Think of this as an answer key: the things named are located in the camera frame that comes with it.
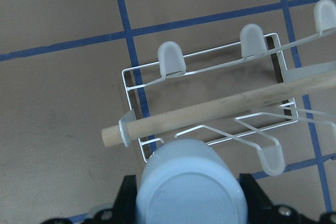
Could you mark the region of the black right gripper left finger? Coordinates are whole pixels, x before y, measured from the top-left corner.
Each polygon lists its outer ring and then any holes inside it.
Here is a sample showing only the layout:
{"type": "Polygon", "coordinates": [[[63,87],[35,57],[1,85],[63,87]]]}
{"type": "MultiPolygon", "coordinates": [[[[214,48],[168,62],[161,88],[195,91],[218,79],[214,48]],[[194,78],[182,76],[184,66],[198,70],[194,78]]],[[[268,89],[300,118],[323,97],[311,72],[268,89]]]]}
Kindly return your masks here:
{"type": "Polygon", "coordinates": [[[123,178],[117,197],[112,207],[111,223],[134,223],[137,197],[137,181],[135,175],[123,178]]]}

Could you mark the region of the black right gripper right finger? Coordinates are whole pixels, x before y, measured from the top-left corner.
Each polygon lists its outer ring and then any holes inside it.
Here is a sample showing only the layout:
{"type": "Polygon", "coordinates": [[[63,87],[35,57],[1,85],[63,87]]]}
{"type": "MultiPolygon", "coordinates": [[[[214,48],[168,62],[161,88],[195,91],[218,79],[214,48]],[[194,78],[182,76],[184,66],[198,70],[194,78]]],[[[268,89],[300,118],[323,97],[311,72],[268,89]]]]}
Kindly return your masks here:
{"type": "Polygon", "coordinates": [[[268,223],[274,206],[273,202],[252,174],[239,174],[239,184],[247,202],[248,223],[268,223]]]}

